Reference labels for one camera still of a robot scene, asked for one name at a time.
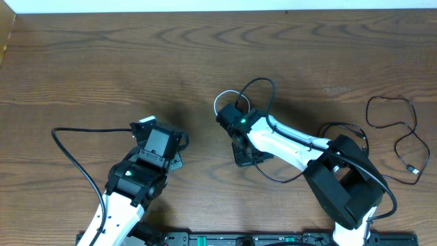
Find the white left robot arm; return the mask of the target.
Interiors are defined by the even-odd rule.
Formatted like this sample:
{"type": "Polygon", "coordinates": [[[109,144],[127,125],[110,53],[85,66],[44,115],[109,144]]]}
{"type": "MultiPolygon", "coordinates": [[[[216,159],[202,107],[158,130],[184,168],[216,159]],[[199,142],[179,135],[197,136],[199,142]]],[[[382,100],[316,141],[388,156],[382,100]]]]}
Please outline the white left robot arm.
{"type": "Polygon", "coordinates": [[[137,228],[152,200],[167,186],[169,172],[183,166],[188,133],[150,116],[130,124],[137,141],[109,171],[104,208],[99,208],[77,245],[121,245],[137,228]]]}

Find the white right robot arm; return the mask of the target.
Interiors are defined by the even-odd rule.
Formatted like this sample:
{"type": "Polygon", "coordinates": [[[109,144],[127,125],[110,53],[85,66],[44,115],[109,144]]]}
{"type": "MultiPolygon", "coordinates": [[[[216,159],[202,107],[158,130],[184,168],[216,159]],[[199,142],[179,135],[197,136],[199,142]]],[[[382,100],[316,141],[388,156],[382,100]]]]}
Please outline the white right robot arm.
{"type": "Polygon", "coordinates": [[[216,121],[232,139],[239,167],[258,166],[275,156],[299,169],[324,211],[335,221],[337,245],[364,245],[369,219],[388,187],[354,140],[301,133],[263,111],[243,113],[228,104],[216,121]]]}

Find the cardboard side panel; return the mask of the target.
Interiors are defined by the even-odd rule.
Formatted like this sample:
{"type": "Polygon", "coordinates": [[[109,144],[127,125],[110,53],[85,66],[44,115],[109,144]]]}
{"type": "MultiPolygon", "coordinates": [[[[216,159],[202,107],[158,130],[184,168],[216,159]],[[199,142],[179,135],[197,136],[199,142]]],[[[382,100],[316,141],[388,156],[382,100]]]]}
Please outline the cardboard side panel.
{"type": "Polygon", "coordinates": [[[4,0],[1,0],[0,11],[0,62],[2,62],[16,20],[16,13],[4,0]]]}

